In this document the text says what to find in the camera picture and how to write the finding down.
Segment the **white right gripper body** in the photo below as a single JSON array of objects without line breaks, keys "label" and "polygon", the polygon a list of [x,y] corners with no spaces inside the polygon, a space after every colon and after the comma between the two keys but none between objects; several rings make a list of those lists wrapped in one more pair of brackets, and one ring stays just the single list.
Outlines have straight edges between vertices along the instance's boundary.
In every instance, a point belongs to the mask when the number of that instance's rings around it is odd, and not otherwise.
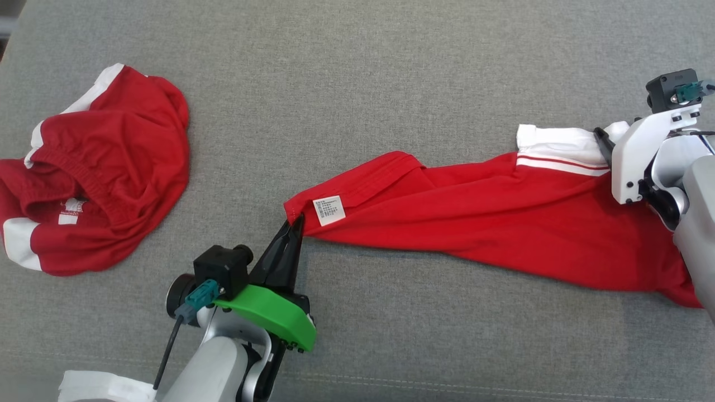
[{"label": "white right gripper body", "polygon": [[619,137],[611,154],[611,193],[619,204],[635,203],[638,182],[671,131],[697,124],[700,106],[651,114]]}]

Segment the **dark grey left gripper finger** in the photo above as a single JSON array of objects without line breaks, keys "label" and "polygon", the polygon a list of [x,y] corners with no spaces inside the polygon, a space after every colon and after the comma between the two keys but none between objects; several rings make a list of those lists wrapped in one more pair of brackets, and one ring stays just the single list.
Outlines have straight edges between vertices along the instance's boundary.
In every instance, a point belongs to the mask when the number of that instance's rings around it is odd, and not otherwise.
[{"label": "dark grey left gripper finger", "polygon": [[295,234],[286,221],[249,275],[250,283],[265,288],[293,288]]},{"label": "dark grey left gripper finger", "polygon": [[282,293],[293,293],[301,257],[304,215],[286,222],[270,244],[266,285]]}]

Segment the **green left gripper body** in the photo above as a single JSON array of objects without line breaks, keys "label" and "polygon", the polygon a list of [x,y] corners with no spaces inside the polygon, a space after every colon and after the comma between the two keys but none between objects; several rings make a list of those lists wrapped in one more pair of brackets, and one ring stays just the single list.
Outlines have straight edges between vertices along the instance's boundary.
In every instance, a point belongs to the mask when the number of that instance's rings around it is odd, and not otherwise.
[{"label": "green left gripper body", "polygon": [[317,329],[309,314],[296,303],[261,286],[248,285],[232,300],[216,299],[214,304],[230,309],[302,351],[311,352]]}]

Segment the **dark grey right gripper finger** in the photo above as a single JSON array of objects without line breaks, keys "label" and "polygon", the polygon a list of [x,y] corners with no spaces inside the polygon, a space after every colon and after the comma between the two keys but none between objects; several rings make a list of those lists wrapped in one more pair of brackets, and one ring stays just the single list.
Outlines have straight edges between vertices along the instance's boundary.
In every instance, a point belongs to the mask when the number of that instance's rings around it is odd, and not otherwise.
[{"label": "dark grey right gripper finger", "polygon": [[603,156],[606,165],[612,165],[612,155],[615,148],[615,143],[611,141],[610,135],[601,127],[596,127],[593,131],[593,136],[597,141],[598,149]]}]

